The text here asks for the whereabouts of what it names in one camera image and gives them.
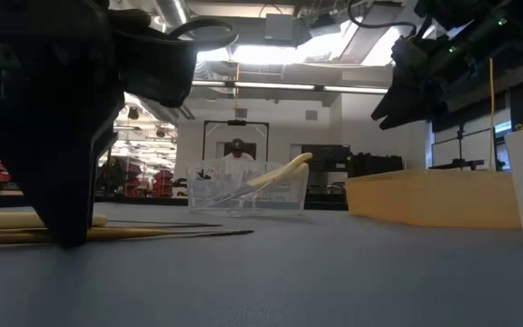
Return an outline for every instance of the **transparent container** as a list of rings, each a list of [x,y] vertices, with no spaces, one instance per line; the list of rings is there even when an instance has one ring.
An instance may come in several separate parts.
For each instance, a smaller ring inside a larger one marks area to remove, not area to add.
[[[283,182],[272,183],[252,196],[247,192],[230,200],[195,208],[195,205],[215,196],[230,193],[238,188],[247,190],[252,178],[282,168],[282,164],[258,161],[214,159],[187,164],[187,191],[189,210],[193,213],[241,216],[297,215],[304,209],[308,173],[286,178]]]

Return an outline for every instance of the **desk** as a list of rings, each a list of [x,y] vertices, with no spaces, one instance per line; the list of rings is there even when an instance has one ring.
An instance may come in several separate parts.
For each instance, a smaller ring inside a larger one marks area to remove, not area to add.
[[[113,219],[254,234],[0,247],[0,326],[523,326],[518,231],[433,229],[307,212],[223,218],[98,203]]]

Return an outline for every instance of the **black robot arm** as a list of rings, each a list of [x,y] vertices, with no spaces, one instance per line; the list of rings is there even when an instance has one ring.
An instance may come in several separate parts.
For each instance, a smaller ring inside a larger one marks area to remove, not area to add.
[[[0,1],[0,160],[55,242],[86,240],[98,157],[113,144],[123,93],[179,106],[197,52],[237,38],[232,25],[190,22],[170,34],[140,10],[104,0]],[[219,40],[184,41],[203,26]]]
[[[425,23],[392,47],[392,85],[371,115],[385,118],[381,129],[448,114],[449,94],[490,57],[516,51],[518,60],[500,68],[523,64],[523,0],[419,0],[415,13]],[[462,29],[452,38],[422,39],[433,20]]]

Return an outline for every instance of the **black monitor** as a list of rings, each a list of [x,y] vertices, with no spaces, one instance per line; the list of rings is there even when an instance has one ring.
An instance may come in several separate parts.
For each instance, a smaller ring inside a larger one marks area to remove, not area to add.
[[[349,145],[316,145],[301,147],[303,154],[311,153],[308,161],[311,172],[347,172],[347,162],[351,156]]]

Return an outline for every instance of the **black cap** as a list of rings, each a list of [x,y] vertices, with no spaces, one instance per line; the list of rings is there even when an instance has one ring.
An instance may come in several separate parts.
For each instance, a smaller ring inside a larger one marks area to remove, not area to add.
[[[243,151],[245,150],[245,142],[242,139],[233,139],[232,151]]]

